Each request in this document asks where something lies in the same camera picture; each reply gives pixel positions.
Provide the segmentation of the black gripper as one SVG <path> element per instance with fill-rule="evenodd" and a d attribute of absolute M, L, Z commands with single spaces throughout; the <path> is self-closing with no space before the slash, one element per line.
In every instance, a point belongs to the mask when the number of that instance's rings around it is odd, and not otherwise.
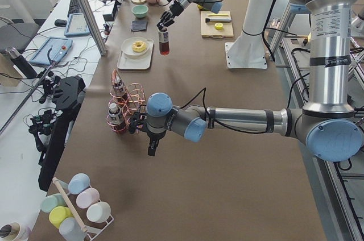
<path fill-rule="evenodd" d="M 146 113 L 141 113 L 138 111 L 133 113 L 133 115 L 129 118 L 128 131 L 130 134 L 134 134 L 137 131 L 141 131 L 141 132 L 148 131 L 147 126 L 146 126 L 146 116 L 147 116 Z M 158 138 L 150 138 L 147 154 L 149 156 L 155 156 L 158 145 L 159 145 Z"/>
<path fill-rule="evenodd" d="M 179 16 L 185 9 L 184 2 L 185 0 L 167 0 L 168 2 L 173 2 L 172 5 L 169 6 L 169 10 L 165 11 L 159 23 L 157 24 L 157 28 L 159 31 L 166 31 L 167 28 L 174 24 L 174 18 Z"/>

